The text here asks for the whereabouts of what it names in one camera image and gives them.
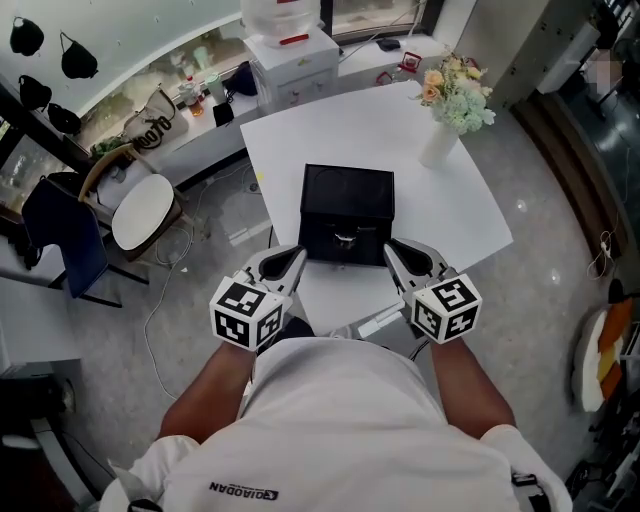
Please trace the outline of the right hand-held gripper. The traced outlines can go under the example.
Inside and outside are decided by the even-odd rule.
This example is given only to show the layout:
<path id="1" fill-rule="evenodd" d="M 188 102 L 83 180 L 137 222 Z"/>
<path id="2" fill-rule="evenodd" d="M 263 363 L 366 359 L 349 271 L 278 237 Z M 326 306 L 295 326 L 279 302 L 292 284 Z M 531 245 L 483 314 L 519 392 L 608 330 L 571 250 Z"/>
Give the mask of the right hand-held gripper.
<path id="1" fill-rule="evenodd" d="M 424 276 L 444 279 L 409 296 L 409 321 L 429 340 L 442 345 L 475 329 L 483 300 L 468 275 L 458 275 L 436 249 L 393 238 L 384 244 L 384 259 L 400 294 Z"/>

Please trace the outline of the black box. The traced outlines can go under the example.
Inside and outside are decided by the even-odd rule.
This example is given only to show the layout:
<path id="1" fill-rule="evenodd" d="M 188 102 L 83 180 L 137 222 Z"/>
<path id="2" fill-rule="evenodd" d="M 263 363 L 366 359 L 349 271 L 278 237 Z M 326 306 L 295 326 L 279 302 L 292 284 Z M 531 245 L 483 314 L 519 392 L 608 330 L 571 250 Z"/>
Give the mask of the black box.
<path id="1" fill-rule="evenodd" d="M 320 164 L 305 166 L 298 243 L 312 261 L 383 267 L 384 244 L 395 217 L 394 174 L 389 171 Z M 357 234 L 355 246 L 340 250 L 335 232 Z"/>

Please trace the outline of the person's left forearm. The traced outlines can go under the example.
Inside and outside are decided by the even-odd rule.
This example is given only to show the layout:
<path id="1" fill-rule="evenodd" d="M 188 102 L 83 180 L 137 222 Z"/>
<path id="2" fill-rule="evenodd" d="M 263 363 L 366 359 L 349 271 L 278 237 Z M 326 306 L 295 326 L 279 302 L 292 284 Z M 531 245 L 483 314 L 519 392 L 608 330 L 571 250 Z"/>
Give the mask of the person's left forearm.
<path id="1" fill-rule="evenodd" d="M 239 413 L 256 354 L 223 342 L 195 380 L 168 409 L 158 439 L 185 436 L 202 444 Z"/>

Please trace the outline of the white vase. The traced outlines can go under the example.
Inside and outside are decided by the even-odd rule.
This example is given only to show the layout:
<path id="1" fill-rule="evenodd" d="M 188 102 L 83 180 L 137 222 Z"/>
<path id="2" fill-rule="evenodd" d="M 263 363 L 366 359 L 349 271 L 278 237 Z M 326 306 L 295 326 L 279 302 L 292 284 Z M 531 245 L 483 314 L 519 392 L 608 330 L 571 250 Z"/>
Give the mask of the white vase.
<path id="1" fill-rule="evenodd" d="M 448 124 L 436 122 L 421 150 L 419 162 L 426 168 L 444 165 L 459 140 L 458 133 Z"/>

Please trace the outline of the white table with black legs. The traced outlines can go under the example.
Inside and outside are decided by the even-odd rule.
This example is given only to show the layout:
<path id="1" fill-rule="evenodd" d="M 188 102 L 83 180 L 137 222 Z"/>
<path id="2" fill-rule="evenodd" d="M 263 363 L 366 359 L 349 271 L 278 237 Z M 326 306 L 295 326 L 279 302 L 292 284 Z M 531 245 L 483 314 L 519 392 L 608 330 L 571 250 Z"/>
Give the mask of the white table with black legs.
<path id="1" fill-rule="evenodd" d="M 476 163 L 458 142 L 431 169 L 419 156 L 435 123 L 416 82 L 349 92 L 281 111 L 241 127 L 277 240 L 298 241 L 304 168 L 328 164 L 390 171 L 392 234 L 437 249 L 465 271 L 513 237 Z"/>

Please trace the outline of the pastel flower bouquet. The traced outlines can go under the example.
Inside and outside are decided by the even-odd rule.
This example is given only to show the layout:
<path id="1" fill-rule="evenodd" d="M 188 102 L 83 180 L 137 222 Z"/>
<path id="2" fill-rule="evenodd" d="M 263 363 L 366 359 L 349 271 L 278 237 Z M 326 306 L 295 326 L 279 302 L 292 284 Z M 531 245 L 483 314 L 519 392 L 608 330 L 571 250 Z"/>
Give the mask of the pastel flower bouquet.
<path id="1" fill-rule="evenodd" d="M 488 107 L 493 89 L 483 83 L 487 69 L 454 52 L 425 71 L 421 93 L 413 100 L 430 108 L 433 119 L 465 135 L 495 122 L 495 112 Z"/>

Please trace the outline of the glass tea pitcher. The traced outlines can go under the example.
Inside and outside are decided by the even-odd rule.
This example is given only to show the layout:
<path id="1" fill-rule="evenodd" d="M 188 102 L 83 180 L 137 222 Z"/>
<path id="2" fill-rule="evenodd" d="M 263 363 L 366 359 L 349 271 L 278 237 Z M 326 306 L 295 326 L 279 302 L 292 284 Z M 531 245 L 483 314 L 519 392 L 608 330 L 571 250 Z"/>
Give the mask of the glass tea pitcher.
<path id="1" fill-rule="evenodd" d="M 200 93 L 198 92 L 192 76 L 188 76 L 187 80 L 179 86 L 179 95 L 181 101 L 194 117 L 199 117 L 203 114 L 204 108 L 202 106 L 202 101 L 200 100 Z"/>

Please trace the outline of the white tumbler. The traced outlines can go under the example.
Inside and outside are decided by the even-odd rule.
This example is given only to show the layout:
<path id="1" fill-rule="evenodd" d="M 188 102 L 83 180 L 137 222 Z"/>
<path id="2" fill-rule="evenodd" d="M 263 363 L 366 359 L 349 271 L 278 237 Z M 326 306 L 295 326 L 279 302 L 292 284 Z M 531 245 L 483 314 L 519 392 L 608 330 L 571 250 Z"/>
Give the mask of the white tumbler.
<path id="1" fill-rule="evenodd" d="M 204 85 L 209 95 L 217 104 L 222 104 L 227 101 L 226 91 L 223 85 L 223 80 L 218 73 L 212 73 L 204 79 Z"/>

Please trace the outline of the beige tote bag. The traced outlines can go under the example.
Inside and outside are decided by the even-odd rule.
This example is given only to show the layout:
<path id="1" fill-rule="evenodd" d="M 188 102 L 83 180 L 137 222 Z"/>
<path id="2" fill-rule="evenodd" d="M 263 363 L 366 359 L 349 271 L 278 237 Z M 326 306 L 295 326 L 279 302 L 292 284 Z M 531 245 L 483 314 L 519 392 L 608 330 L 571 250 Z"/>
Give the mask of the beige tote bag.
<path id="1" fill-rule="evenodd" d="M 150 152 L 185 134 L 188 122 L 180 110 L 158 86 L 144 107 L 124 124 L 125 138 L 140 152 Z"/>

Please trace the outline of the dark blue bag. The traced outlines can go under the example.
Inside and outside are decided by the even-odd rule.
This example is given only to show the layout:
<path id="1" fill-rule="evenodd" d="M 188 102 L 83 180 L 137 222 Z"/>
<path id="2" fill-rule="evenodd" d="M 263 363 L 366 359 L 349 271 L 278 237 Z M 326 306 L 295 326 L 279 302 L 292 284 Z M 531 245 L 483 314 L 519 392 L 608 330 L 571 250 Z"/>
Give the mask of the dark blue bag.
<path id="1" fill-rule="evenodd" d="M 248 61 L 242 62 L 234 73 L 223 81 L 223 86 L 227 92 L 228 102 L 231 102 L 236 94 L 248 97 L 254 97 L 258 94 L 251 65 Z"/>

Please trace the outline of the large orange cushion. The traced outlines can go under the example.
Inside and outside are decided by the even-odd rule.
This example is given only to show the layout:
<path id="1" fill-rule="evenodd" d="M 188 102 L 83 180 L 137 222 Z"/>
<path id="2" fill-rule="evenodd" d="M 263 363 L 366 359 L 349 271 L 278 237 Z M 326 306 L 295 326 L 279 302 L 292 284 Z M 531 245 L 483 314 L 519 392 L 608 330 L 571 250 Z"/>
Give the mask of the large orange cushion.
<path id="1" fill-rule="evenodd" d="M 632 305 L 633 300 L 628 298 L 609 307 L 598 341 L 600 353 L 607 352 L 622 336 L 631 322 Z"/>

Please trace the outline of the green potted plant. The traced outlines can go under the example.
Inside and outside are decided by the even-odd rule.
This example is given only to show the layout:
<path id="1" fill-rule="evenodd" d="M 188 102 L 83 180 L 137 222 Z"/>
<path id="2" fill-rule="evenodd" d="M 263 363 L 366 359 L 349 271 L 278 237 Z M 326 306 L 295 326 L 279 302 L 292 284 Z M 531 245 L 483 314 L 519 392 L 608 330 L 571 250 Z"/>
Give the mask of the green potted plant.
<path id="1" fill-rule="evenodd" d="M 129 141 L 122 136 L 112 136 L 102 139 L 101 141 L 93 144 L 90 148 L 91 158 L 94 162 L 99 161 L 103 156 L 109 152 L 128 144 Z"/>

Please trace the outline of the yellow cushion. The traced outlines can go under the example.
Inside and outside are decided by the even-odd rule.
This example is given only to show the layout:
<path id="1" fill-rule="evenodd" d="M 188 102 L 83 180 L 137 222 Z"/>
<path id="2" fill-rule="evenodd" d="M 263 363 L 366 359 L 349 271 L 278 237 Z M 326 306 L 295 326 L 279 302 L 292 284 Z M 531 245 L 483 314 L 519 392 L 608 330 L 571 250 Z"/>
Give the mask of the yellow cushion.
<path id="1" fill-rule="evenodd" d="M 599 353 L 597 379 L 600 383 L 605 380 L 605 378 L 617 362 L 618 355 L 615 345 L 611 345 L 607 350 Z"/>

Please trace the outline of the small orange cushion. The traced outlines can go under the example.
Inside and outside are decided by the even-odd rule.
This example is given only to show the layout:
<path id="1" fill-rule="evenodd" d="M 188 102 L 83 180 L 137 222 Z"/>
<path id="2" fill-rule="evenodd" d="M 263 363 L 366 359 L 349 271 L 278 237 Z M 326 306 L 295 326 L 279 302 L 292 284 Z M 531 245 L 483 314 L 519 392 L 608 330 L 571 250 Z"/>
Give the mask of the small orange cushion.
<path id="1" fill-rule="evenodd" d="M 622 378 L 623 373 L 621 366 L 618 363 L 614 363 L 600 383 L 604 401 L 608 401 L 613 396 Z"/>

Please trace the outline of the black cap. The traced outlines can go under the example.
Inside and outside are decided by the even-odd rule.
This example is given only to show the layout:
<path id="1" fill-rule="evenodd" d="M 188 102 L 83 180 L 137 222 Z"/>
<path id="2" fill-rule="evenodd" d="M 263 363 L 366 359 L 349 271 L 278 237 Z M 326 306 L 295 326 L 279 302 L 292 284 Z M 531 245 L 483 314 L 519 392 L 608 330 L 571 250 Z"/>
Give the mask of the black cap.
<path id="1" fill-rule="evenodd" d="M 44 42 L 44 33 L 33 21 L 15 16 L 10 34 L 10 48 L 13 53 L 26 57 L 33 56 Z"/>
<path id="2" fill-rule="evenodd" d="M 18 79 L 20 101 L 28 111 L 44 111 L 52 98 L 52 90 L 38 80 L 21 75 Z"/>
<path id="3" fill-rule="evenodd" d="M 50 124 L 62 134 L 77 135 L 81 131 L 81 119 L 56 103 L 48 104 L 47 116 Z"/>
<path id="4" fill-rule="evenodd" d="M 92 79 L 98 73 L 97 59 L 63 31 L 59 35 L 62 49 L 61 69 L 71 79 Z"/>

